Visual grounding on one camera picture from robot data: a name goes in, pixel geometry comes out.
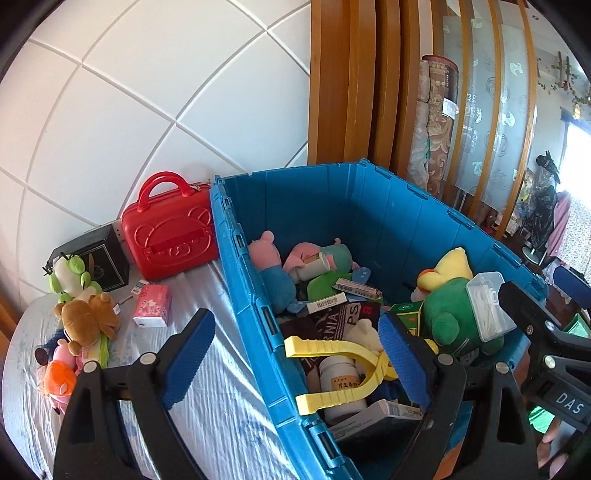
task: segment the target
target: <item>plush toy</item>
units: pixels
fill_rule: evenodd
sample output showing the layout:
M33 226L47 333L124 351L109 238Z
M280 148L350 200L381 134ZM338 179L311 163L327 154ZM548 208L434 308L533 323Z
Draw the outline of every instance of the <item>plush toy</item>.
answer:
M423 303L423 319L442 353L461 357L480 348L486 355L498 353L503 337L482 343L464 277L452 278L431 292Z
M252 265L261 274L271 310L278 315L296 300L296 286L289 273L281 268L281 257L273 245L274 239L275 236L269 230L263 232L259 240L248 245L248 253Z
M359 319L354 327L344 335L343 340L357 343L376 356L384 351L384 347L379 341L378 332L369 319ZM356 361L355 368L359 372L359 375L367 374L367 367L363 362Z
M350 273L339 273L336 270L330 270L310 280L306 288L308 301L318 301L336 295L338 291L333 288L333 285L340 278L351 280L352 275Z
M111 296L104 292L100 296L91 295L88 303L72 300L56 305L56 316L61 318L71 340L68 348L72 355L78 356L82 348L93 345L101 332L110 340L115 340L119 319L113 311L114 306Z
M359 268L359 265L353 261L351 252L346 245L340 242L340 238L335 238L335 243L328 247L319 247L309 242L297 244L290 252L283 270L290 272L295 267L303 267L304 260L322 252L329 261L330 269L339 273L349 273L351 270Z
M80 365L68 348L64 339L57 341L53 360L47 364L43 378L43 390L49 397L52 406L58 413L65 413L74 387L76 386L76 372Z
M63 328L59 328L43 345L35 348L35 360L39 365L47 365L53 360L53 353L56 351L60 339L66 340L66 333Z
M474 275L468 265L466 251L462 247L446 253L432 270L423 270L417 278L417 288L423 292L435 291L452 278L471 280Z
M84 261L78 255L60 255L53 259L49 288L53 293L60 294L59 303L74 299L88 301L91 295L103 291L97 282L91 280Z

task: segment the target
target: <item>power outlet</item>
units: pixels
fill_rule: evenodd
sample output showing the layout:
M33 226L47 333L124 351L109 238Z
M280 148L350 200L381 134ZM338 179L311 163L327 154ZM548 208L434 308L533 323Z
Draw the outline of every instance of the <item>power outlet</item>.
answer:
M111 225L113 225L113 230L115 230L119 242L125 241L125 238L123 238L123 230L121 229L121 219L115 220Z

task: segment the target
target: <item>metal screw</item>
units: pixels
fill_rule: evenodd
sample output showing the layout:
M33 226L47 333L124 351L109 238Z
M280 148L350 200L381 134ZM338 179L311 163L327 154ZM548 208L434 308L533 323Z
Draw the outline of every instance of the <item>metal screw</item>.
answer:
M156 361L156 354L148 352L139 357L139 362L142 365L152 365Z
M509 365L503 363L503 362L497 362L497 364L495 365L496 371L498 371L500 374L507 374L509 373Z
M84 372L86 372L87 374L93 372L96 370L96 367L98 366L98 363L92 361L92 362L86 362L84 364L84 366L82 367L82 370L84 370Z
M437 357L439 363L442 365L451 365L453 363L453 357L447 353L442 353Z
M554 357L552 355L546 355L544 357L544 363L551 370L556 366L556 360L554 360Z

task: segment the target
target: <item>bed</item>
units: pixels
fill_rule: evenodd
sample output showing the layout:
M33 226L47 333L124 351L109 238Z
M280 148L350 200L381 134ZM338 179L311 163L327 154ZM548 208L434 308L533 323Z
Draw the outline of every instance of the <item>bed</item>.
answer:
M185 399L170 411L175 425L210 480L297 478L248 365L221 264L211 262L165 283L173 293L170 325L141 329L131 319L135 301L123 303L122 326L111 343L109 366L128 365L144 352L157 352L170 335L183 330L199 307L208 308L216 316L216 336ZM130 290L127 286L112 294L120 301ZM2 379L6 431L31 469L50 479L61 418L37 390L33 351L58 326L53 315L56 298L37 299L23 314ZM121 410L142 474L158 478L130 403L121 402Z

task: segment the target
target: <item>yellow plush toy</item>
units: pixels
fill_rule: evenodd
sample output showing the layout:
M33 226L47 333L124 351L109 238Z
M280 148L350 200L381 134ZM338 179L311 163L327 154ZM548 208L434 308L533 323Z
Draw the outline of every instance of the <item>yellow plush toy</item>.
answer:
M417 278L417 287L425 292L437 290L452 278L471 280L474 275L468 265L466 251L462 247L446 253L432 270L423 270Z

